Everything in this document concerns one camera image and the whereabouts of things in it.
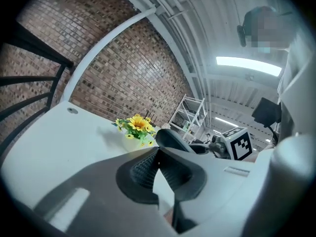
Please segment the ceiling light panel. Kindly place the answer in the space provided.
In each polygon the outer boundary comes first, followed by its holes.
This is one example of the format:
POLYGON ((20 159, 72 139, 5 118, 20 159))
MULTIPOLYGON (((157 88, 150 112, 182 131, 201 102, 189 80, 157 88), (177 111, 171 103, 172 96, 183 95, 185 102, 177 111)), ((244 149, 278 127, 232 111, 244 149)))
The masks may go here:
POLYGON ((223 122, 223 123, 225 123, 225 124, 228 124, 228 125, 230 125, 230 126, 238 127, 238 125, 236 125, 236 124, 234 124, 234 123, 231 123, 231 122, 229 122, 229 121, 227 121, 227 120, 224 120, 224 119, 222 119, 222 118, 215 117, 214 119, 217 120, 217 121, 223 122))
POLYGON ((239 57, 218 56, 216 57, 216 62, 219 66, 240 67, 263 72, 275 77, 278 77, 282 70, 281 67, 269 63, 239 57))

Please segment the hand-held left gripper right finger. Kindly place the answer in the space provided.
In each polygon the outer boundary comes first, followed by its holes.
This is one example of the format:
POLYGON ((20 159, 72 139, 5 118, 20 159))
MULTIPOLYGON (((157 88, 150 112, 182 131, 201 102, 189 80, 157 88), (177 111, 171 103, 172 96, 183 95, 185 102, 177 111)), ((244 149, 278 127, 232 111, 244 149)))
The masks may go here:
POLYGON ((172 148, 157 153, 160 172, 174 198, 174 224, 162 220, 158 234, 258 234, 256 208, 272 150, 255 162, 218 159, 172 148))

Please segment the person's right forearm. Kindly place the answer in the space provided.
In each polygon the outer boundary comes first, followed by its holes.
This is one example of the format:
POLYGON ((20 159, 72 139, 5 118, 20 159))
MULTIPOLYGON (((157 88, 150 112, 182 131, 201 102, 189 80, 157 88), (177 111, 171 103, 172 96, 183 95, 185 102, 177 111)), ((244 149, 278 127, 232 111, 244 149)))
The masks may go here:
POLYGON ((276 145, 277 145, 277 142, 275 141, 275 139, 271 139, 270 143, 262 151, 253 152, 248 157, 246 157, 244 160, 248 161, 248 162, 255 162, 260 153, 265 153, 267 150, 273 149, 276 145))

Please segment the person's grey shirt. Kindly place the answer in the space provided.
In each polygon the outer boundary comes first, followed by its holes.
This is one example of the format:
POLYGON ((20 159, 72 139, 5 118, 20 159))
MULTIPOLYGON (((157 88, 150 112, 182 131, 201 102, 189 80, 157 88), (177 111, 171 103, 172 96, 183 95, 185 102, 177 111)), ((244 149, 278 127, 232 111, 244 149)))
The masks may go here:
POLYGON ((281 122, 279 140, 299 133, 316 133, 316 43, 299 31, 290 44, 278 86, 281 122))

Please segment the black metal railing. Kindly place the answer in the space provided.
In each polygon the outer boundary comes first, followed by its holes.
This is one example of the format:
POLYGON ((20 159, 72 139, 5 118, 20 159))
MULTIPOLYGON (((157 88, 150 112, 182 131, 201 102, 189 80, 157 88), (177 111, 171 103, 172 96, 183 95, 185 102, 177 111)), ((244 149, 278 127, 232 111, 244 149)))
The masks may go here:
POLYGON ((56 50, 51 48, 49 45, 44 43, 38 37, 33 35, 29 30, 24 28, 20 23, 14 21, 12 24, 12 29, 9 34, 3 37, 3 42, 10 44, 12 46, 24 49, 28 52, 31 52, 35 55, 39 55, 43 58, 46 58, 50 61, 58 63, 60 65, 56 75, 54 76, 7 76, 7 77, 0 77, 0 87, 13 85, 13 84, 21 84, 21 83, 28 83, 28 82, 39 82, 39 81, 50 81, 52 85, 50 87, 49 92, 43 93, 38 96, 34 96, 32 98, 23 100, 19 103, 12 105, 0 111, 0 122, 12 115, 13 113, 21 110, 22 108, 39 101, 41 99, 46 98, 46 106, 35 114, 27 118, 23 121, 17 128, 15 128, 5 139, 2 143, 0 143, 0 156, 3 155, 5 150, 8 146, 12 143, 15 137, 24 129, 26 128, 31 122, 33 122, 36 118, 40 115, 47 113, 52 104, 53 96, 55 90, 57 88, 58 82, 67 68, 71 70, 74 67, 74 63, 70 61, 68 58, 64 57, 56 50))

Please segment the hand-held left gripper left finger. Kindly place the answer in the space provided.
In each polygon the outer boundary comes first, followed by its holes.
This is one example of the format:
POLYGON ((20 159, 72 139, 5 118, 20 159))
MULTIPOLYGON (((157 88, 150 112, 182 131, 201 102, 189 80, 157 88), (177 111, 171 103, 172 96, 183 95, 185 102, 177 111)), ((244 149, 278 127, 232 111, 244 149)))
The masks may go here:
POLYGON ((76 191, 88 196, 65 229, 69 237, 176 237, 158 210, 153 192, 159 148, 154 147, 86 166, 47 193, 35 206, 46 221, 64 220, 76 191))

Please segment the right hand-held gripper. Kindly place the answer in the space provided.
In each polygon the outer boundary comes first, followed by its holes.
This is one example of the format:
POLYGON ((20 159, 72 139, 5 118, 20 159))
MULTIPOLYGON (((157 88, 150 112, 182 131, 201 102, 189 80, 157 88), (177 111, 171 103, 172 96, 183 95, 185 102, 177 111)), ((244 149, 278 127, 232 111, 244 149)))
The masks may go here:
POLYGON ((217 158, 243 160, 253 153, 251 137, 245 127, 235 127, 221 135, 214 135, 211 143, 190 144, 190 148, 198 155, 208 154, 211 150, 217 158))

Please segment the white pillar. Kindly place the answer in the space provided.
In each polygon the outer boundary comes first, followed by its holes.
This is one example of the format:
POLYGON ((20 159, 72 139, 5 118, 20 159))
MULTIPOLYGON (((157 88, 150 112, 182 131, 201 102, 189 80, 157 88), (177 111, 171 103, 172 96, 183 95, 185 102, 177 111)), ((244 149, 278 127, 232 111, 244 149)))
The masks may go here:
POLYGON ((119 24, 115 27, 112 31, 106 34, 103 38, 101 38, 83 57, 83 59, 79 62, 77 67, 75 68, 73 74, 71 75, 66 87, 62 93, 60 98, 60 103, 64 101, 69 101, 76 84, 78 83, 79 79, 83 75, 84 71, 87 69, 89 64, 93 61, 93 59, 99 54, 99 52, 109 44, 115 37, 121 34, 124 30, 129 28, 131 25, 137 23, 138 21, 154 14, 156 12, 156 8, 150 8, 144 12, 138 13, 133 17, 129 18, 128 20, 124 21, 123 23, 119 24))

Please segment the white shelf unit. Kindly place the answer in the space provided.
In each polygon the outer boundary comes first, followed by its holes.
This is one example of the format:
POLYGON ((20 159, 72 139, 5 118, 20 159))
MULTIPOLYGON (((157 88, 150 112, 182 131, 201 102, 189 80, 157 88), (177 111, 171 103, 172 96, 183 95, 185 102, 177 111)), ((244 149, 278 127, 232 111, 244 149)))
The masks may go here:
POLYGON ((189 144, 199 138, 198 132, 207 116, 204 101, 205 98, 197 99, 185 94, 168 122, 189 144))

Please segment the white table with grommet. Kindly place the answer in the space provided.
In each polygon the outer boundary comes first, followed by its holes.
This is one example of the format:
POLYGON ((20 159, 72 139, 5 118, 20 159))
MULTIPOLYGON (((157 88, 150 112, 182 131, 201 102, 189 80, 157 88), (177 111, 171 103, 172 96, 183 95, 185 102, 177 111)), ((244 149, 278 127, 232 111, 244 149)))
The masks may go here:
MULTIPOLYGON (((79 190, 67 205, 68 216, 54 216, 51 222, 38 215, 34 208, 41 199, 68 178, 93 163, 129 154, 122 144, 124 134, 112 123, 64 101, 34 122, 7 153, 1 166, 1 177, 17 205, 28 217, 49 234, 69 237, 65 229, 79 210, 88 193, 79 190), (78 114, 71 114, 74 108, 78 114)), ((154 144, 150 149, 160 147, 154 144)), ((174 224, 174 192, 168 180, 158 170, 153 192, 158 196, 158 210, 164 219, 174 224)), ((176 237, 241 237, 244 234, 177 234, 176 237)))

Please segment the yellow sunflowers in white pot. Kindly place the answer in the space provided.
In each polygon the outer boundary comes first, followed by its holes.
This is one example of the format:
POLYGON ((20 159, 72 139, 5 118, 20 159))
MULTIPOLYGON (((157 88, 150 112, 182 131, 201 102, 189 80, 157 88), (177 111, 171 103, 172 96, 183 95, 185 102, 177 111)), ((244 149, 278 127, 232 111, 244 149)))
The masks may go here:
POLYGON ((123 147, 132 152, 154 146, 156 131, 150 121, 150 118, 135 114, 131 118, 118 118, 112 125, 120 132, 124 132, 123 147))

